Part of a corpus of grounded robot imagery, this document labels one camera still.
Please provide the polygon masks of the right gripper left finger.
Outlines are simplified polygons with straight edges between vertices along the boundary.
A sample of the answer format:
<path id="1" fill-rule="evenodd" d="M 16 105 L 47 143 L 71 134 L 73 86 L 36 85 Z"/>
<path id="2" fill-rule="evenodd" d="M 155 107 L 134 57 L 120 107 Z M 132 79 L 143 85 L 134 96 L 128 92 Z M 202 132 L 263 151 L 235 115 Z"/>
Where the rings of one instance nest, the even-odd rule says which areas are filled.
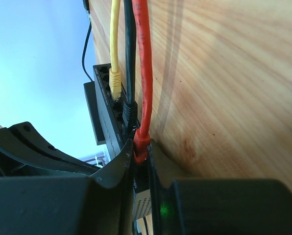
<path id="1" fill-rule="evenodd" d="M 133 143 L 91 176 L 0 177 L 0 235 L 129 235 Z"/>

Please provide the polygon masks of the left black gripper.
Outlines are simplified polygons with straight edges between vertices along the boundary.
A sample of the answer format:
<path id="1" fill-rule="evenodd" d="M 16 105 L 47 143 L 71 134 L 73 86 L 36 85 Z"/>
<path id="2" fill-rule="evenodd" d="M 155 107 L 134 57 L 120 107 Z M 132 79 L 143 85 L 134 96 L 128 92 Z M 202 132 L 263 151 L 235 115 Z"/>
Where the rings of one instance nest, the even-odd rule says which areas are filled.
<path id="1" fill-rule="evenodd" d="M 56 149 L 30 122 L 0 125 L 0 177 L 90 176 L 99 168 Z"/>

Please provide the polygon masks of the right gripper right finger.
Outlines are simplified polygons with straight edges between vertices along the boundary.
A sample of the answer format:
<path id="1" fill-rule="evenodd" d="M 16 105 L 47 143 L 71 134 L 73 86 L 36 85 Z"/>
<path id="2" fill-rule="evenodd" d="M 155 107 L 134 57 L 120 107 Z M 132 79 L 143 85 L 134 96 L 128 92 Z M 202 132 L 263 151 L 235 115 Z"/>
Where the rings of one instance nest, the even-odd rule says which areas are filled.
<path id="1" fill-rule="evenodd" d="M 156 235 L 292 235 L 292 192 L 274 179 L 202 179 L 148 148 Z"/>

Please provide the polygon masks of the black network switch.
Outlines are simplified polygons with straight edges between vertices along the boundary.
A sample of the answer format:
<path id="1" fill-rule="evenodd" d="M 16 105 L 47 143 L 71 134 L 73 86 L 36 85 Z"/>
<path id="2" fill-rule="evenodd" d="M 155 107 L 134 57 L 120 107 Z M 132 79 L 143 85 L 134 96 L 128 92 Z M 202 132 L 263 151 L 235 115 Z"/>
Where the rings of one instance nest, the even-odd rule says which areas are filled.
<path id="1" fill-rule="evenodd" d="M 109 70 L 111 64 L 93 66 L 93 82 L 84 83 L 85 97 L 96 138 L 97 145 L 105 144 L 108 161 L 113 160 L 123 149 L 128 139 L 134 134 L 123 133 L 123 105 L 126 101 L 126 91 L 118 100 L 111 97 L 109 87 Z M 151 214 L 151 196 L 149 189 L 148 162 L 134 168 L 133 181 L 133 212 L 134 220 Z"/>

